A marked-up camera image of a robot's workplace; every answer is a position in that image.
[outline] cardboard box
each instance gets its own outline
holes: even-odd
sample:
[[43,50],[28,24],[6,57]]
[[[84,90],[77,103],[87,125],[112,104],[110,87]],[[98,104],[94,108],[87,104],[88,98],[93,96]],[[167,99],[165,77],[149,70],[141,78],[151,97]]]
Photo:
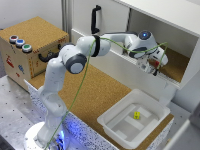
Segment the cardboard box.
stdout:
[[[9,38],[17,35],[32,46],[31,53],[23,53],[22,49],[10,44]],[[40,17],[35,17],[12,27],[0,31],[0,51],[6,73],[20,86],[28,91],[24,79],[27,81],[45,71],[47,63],[42,62],[38,54],[43,57],[59,52],[59,47],[69,42],[66,32],[55,27]]]

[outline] white robotic arm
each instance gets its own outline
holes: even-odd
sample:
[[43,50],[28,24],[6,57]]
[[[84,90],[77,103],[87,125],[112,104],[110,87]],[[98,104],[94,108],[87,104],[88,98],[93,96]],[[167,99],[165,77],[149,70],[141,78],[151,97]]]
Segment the white robotic arm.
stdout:
[[[129,52],[129,56],[138,59],[138,61],[141,59],[142,65],[146,66],[148,66],[146,64],[148,61],[145,61],[144,64],[144,58],[152,58],[160,61],[164,53],[164,50],[160,47],[148,52],[143,52],[157,46],[152,33],[148,31],[143,31],[139,35],[135,32],[104,34],[100,38],[107,38],[115,42],[122,42],[127,49],[141,52]],[[73,44],[65,45],[60,50],[58,57],[53,58],[48,62],[45,74],[45,83],[44,86],[39,89],[40,100],[46,106],[48,112],[45,124],[35,137],[37,145],[41,148],[44,148],[50,141],[55,128],[59,125],[62,116],[67,111],[64,102],[58,96],[58,91],[60,91],[63,87],[65,72],[69,71],[72,74],[78,74],[84,69],[87,62],[86,56],[89,55],[90,47],[94,40],[94,36],[81,37],[78,39],[76,46]],[[99,39],[98,37],[96,37],[96,40],[97,42],[94,43],[91,50],[91,56],[106,55],[110,51],[111,42],[109,40]],[[164,55],[161,63],[165,65],[167,62],[167,56]],[[148,67],[146,68],[141,66],[143,71],[150,72],[150,69],[148,69]]]

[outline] yellow sponge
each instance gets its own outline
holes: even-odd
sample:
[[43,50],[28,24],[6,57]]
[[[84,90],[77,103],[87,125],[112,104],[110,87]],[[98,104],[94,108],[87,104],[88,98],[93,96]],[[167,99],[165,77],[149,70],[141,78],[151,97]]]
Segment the yellow sponge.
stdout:
[[140,119],[140,112],[134,112],[134,119]]

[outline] cork surface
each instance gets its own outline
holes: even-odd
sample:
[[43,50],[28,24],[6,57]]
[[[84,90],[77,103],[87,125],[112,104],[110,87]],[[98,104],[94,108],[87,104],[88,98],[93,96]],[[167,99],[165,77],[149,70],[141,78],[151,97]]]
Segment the cork surface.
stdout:
[[164,67],[161,67],[159,71],[180,83],[190,59],[169,48],[166,51],[166,55],[168,63]]
[[[84,71],[78,75],[72,75],[66,72],[63,89],[59,92],[60,97],[65,102],[67,108],[70,107],[78,87],[81,83]],[[29,82],[37,89],[44,84],[45,73],[42,73]],[[91,128],[123,150],[115,141],[109,138],[103,127],[97,122],[97,118],[121,100],[125,95],[131,92],[131,89],[111,78],[107,74],[89,65],[88,73],[83,83],[82,89],[77,97],[77,101],[72,107],[72,112],[88,124]],[[152,132],[148,138],[137,148],[137,150],[146,149],[159,133],[172,120],[170,114],[165,120]]]
[[36,51],[68,34],[42,18],[35,17],[0,31],[0,37],[7,42],[12,35],[24,39]]

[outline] green cable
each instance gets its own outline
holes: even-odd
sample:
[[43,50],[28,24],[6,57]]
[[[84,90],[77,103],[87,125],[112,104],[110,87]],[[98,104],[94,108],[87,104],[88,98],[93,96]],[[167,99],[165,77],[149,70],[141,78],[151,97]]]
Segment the green cable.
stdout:
[[[145,50],[145,51],[138,51],[138,52],[137,52],[137,51],[129,50],[129,49],[127,49],[127,48],[121,46],[120,44],[118,44],[117,42],[115,42],[115,41],[113,41],[113,40],[111,40],[111,39],[107,39],[107,38],[101,38],[101,39],[102,39],[102,40],[111,41],[111,42],[115,43],[116,45],[118,45],[119,47],[121,47],[121,48],[123,48],[123,49],[125,49],[126,51],[129,51],[129,52],[131,52],[131,53],[144,53],[144,52],[151,51],[151,50],[153,50],[153,49],[155,49],[155,48],[158,48],[158,47],[160,47],[160,46],[162,46],[162,45],[167,45],[167,43],[165,42],[165,43],[161,43],[161,44],[155,46],[154,48],[151,48],[151,49],[148,49],[148,50]],[[79,92],[80,92],[80,90],[81,90],[81,87],[82,87],[82,85],[83,85],[83,82],[84,82],[85,77],[86,77],[86,74],[87,74],[87,69],[88,69],[88,65],[89,65],[89,61],[90,61],[90,57],[91,57],[91,51],[92,51],[92,47],[93,47],[95,41],[96,41],[96,40],[94,40],[93,43],[92,43],[92,45],[90,46],[90,52],[89,52],[89,56],[88,56],[88,61],[87,61],[85,73],[84,73],[83,79],[82,79],[82,81],[81,81],[81,84],[80,84],[80,86],[79,86],[79,89],[78,89],[78,91],[77,91],[77,93],[76,93],[76,96],[74,97],[74,100],[73,100],[73,102],[72,102],[72,104],[71,104],[69,110],[68,110],[68,111],[66,112],[66,114],[64,115],[62,121],[60,122],[60,124],[59,124],[58,127],[56,128],[54,134],[53,134],[52,137],[51,137],[51,140],[47,143],[47,146],[46,146],[46,148],[45,148],[44,150],[46,150],[47,147],[49,147],[49,144],[50,144],[51,141],[53,140],[53,137],[55,136],[55,134],[56,134],[56,132],[58,131],[59,127],[61,126],[61,124],[63,123],[63,121],[65,120],[65,118],[67,117],[67,115],[69,114],[70,110],[72,109],[74,103],[76,102],[76,98],[77,98],[77,96],[78,96],[78,94],[79,94]],[[162,57],[161,57],[161,59],[160,59],[160,62],[159,62],[159,65],[158,65],[157,69],[160,68],[161,61],[162,61],[162,59],[163,59],[163,57],[164,57],[164,55],[165,55],[166,50],[167,50],[167,46],[165,46],[165,51],[164,51],[164,53],[163,53],[163,55],[162,55]]]
[[72,106],[74,105],[74,103],[75,103],[75,101],[76,101],[76,98],[77,98],[77,96],[78,96],[78,94],[79,94],[79,92],[80,92],[80,89],[81,89],[82,85],[83,85],[83,81],[85,80],[85,77],[86,77],[86,73],[87,73],[87,69],[88,69],[88,65],[89,65],[89,61],[90,61],[90,56],[91,56],[92,47],[93,47],[95,41],[96,41],[96,40],[94,40],[93,43],[92,43],[92,45],[90,46],[90,52],[89,52],[89,56],[88,56],[88,61],[87,61],[85,73],[84,73],[83,79],[82,79],[82,81],[81,81],[81,84],[80,84],[80,86],[79,86],[79,89],[78,89],[78,91],[77,91],[77,93],[76,93],[76,96],[74,97],[74,100],[73,100],[73,102],[72,102],[72,104],[71,104],[69,110],[68,110],[68,111],[66,112],[66,114],[64,115],[62,121],[60,122],[60,124],[59,124],[58,127],[56,128],[55,132],[53,133],[53,135],[52,135],[52,137],[51,137],[51,140],[48,142],[48,144],[47,144],[47,146],[46,146],[46,148],[45,148],[44,150],[46,150],[47,147],[49,147],[49,144],[50,144],[51,141],[53,140],[54,135],[55,135],[56,132],[58,131],[59,127],[61,126],[61,124],[63,123],[63,121],[64,121],[65,118],[67,117],[67,115],[69,114],[70,110],[72,109]]

